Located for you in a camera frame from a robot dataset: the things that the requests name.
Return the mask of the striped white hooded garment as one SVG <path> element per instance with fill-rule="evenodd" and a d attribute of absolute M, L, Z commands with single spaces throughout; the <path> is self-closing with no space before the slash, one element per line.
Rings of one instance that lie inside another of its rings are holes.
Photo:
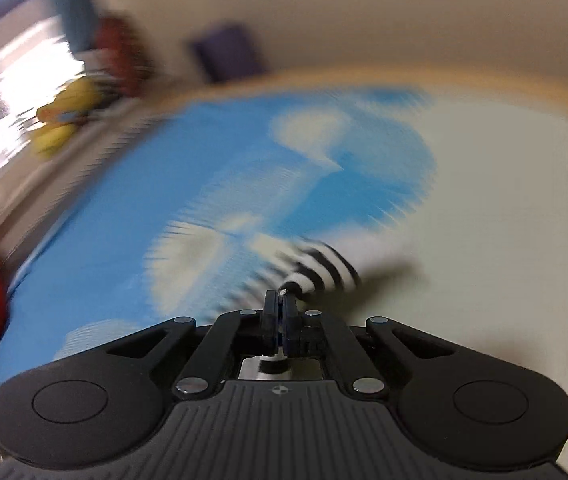
<path fill-rule="evenodd" d="M 361 284 L 354 265 L 336 248 L 320 240 L 277 242 L 267 249 L 264 263 L 244 281 L 241 292 L 250 300 L 263 300 L 266 292 L 290 294 L 313 302 L 330 292 L 351 292 Z"/>

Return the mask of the blue white patterned bedsheet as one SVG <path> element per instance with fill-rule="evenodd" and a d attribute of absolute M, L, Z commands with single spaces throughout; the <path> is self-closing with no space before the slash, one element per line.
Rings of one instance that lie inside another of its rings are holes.
<path fill-rule="evenodd" d="M 252 299 L 293 244 L 384 235 L 408 270 L 328 307 L 382 314 L 568 392 L 568 105 L 441 88 L 190 105 L 118 160 L 11 286 L 0 382 Z"/>

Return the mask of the blue curtain right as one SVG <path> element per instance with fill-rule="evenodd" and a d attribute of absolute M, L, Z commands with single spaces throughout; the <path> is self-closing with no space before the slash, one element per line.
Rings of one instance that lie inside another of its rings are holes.
<path fill-rule="evenodd" d="M 94 48 L 98 11 L 93 0 L 52 0 L 73 55 Z"/>

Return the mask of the purple box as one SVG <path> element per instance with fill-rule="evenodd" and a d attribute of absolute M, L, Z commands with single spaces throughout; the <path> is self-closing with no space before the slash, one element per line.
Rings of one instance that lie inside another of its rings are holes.
<path fill-rule="evenodd" d="M 206 30 L 191 39 L 188 48 L 213 84 L 261 76 L 268 72 L 252 34 L 240 23 L 223 23 Z"/>

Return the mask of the yellow plush toys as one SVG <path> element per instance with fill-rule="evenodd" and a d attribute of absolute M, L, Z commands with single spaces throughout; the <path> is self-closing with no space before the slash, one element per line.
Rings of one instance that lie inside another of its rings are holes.
<path fill-rule="evenodd" d="M 52 102 L 37 109 L 41 127 L 29 133 L 30 146 L 43 157 L 54 155 L 75 135 L 101 100 L 101 91 L 93 78 L 84 76 L 74 80 Z"/>

